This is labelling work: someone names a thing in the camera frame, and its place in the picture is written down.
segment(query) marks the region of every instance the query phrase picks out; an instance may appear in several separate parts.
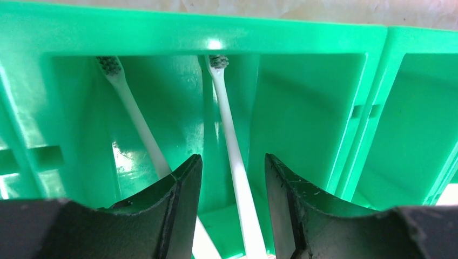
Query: curved black jaw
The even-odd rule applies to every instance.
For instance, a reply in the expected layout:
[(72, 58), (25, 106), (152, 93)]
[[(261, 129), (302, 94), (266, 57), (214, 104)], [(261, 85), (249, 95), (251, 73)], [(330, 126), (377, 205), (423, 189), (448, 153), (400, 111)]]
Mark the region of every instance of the curved black jaw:
[(110, 209), (68, 199), (0, 202), (0, 258), (191, 258), (202, 176), (192, 155)]
[(456, 258), (458, 207), (376, 212), (327, 193), (266, 154), (277, 259)]

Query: toothbrush head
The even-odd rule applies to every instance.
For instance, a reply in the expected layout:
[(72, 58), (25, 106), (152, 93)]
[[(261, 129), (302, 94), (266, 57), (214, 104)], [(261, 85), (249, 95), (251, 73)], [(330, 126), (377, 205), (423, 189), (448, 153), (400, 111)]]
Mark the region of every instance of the toothbrush head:
[(116, 56), (98, 56), (96, 57), (99, 62), (100, 68), (102, 68), (106, 76), (116, 76), (123, 70), (121, 62)]
[(225, 69), (229, 65), (229, 59), (224, 55), (209, 55), (210, 66), (215, 69)]

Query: toothbrush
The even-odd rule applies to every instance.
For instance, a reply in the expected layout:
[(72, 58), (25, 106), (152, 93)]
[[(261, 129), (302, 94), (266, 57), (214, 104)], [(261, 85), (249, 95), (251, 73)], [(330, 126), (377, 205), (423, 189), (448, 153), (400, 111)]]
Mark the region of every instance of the toothbrush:
[(216, 90), (219, 111), (223, 121), (245, 253), (249, 259), (267, 258), (266, 246), (237, 142), (234, 122), (232, 121), (231, 109), (227, 98), (226, 85), (224, 83), (224, 68), (228, 66), (229, 62), (224, 55), (211, 55), (206, 57), (206, 63), (208, 71), (213, 78), (213, 87)]
[(100, 68), (104, 72), (108, 81), (113, 85), (123, 102), (129, 116), (131, 117), (135, 128), (148, 151), (156, 173), (160, 179), (172, 173), (167, 160), (159, 149), (156, 140), (151, 134), (148, 124), (142, 116), (140, 109), (133, 98), (126, 81), (124, 68), (117, 56), (97, 57)]
[[(169, 163), (165, 160), (164, 155), (154, 139), (150, 128), (146, 124), (140, 109), (135, 102), (135, 99), (129, 89), (126, 81), (124, 68), (117, 56), (97, 57), (100, 68), (102, 69), (105, 77), (113, 85), (118, 93), (121, 101), (123, 102), (126, 110), (131, 117), (135, 128), (142, 139), (143, 144), (148, 151), (156, 174), (159, 179), (166, 177), (172, 173)], [(210, 236), (205, 230), (204, 225), (199, 217), (196, 218), (196, 228), (194, 230), (194, 241), (192, 245), (192, 253), (196, 259), (221, 259), (216, 247), (214, 246)]]

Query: toothbrush handle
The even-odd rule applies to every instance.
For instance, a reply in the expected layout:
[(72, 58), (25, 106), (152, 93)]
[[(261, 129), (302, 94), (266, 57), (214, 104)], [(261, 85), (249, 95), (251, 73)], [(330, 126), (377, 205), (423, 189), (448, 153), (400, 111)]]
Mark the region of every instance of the toothbrush handle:
[(247, 258), (250, 259), (267, 258), (266, 246), (262, 237), (250, 185), (248, 184), (245, 166), (237, 142), (234, 122), (232, 121), (231, 109), (229, 107), (229, 100), (227, 98), (226, 86), (224, 83), (224, 70), (215, 71), (212, 73), (212, 77), (223, 121), (245, 252)]
[(192, 243), (192, 255), (195, 259), (221, 259), (218, 250), (213, 244), (212, 239), (205, 230), (199, 217), (196, 218), (196, 228), (194, 230), (194, 241)]
[(167, 160), (165, 160), (164, 155), (159, 149), (159, 146), (154, 139), (153, 134), (146, 124), (145, 118), (142, 116), (142, 112), (137, 106), (135, 99), (129, 89), (129, 86), (126, 81), (120, 81), (114, 87), (118, 92), (118, 95), (123, 102), (124, 106), (128, 114), (130, 115), (135, 128), (142, 139), (143, 144), (148, 151), (151, 161), (153, 163), (154, 168), (156, 169), (156, 174), (158, 175), (159, 179), (162, 179), (172, 173)]
[[(135, 99), (132, 95), (132, 92), (127, 85), (127, 82), (117, 83), (115, 87), (118, 92), (121, 101), (127, 109), (132, 121), (135, 125), (135, 128), (140, 135), (146, 149), (151, 157), (154, 168), (158, 177), (164, 178), (172, 170), (170, 169), (169, 164), (165, 160), (164, 155), (159, 149), (156, 140), (154, 139), (153, 134), (151, 133), (148, 125), (146, 124), (145, 119), (142, 116), (140, 109), (135, 102)], [(204, 225), (200, 221), (199, 217), (196, 218), (196, 228), (194, 231), (194, 242), (192, 246), (192, 253), (196, 259), (202, 258), (212, 258), (212, 259), (221, 259), (216, 247), (214, 246), (210, 236), (205, 230)]]

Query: green plastic tray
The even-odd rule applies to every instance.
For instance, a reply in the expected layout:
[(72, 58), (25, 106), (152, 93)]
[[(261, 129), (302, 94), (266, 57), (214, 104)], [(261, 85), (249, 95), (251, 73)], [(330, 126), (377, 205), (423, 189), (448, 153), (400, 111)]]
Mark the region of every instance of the green plastic tray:
[(388, 29), (337, 196), (375, 209), (437, 202), (458, 166), (457, 42), (452, 31)]
[[(102, 55), (120, 56), (172, 169), (203, 156), (199, 216), (224, 258), (244, 249), (203, 55), (229, 57), (228, 98), (271, 253), (265, 153), (376, 209), (434, 203), (456, 171), (453, 32), (7, 2), (0, 24), (3, 199), (64, 196), (98, 208), (157, 181), (96, 67)], [(429, 81), (410, 81), (417, 74)]]

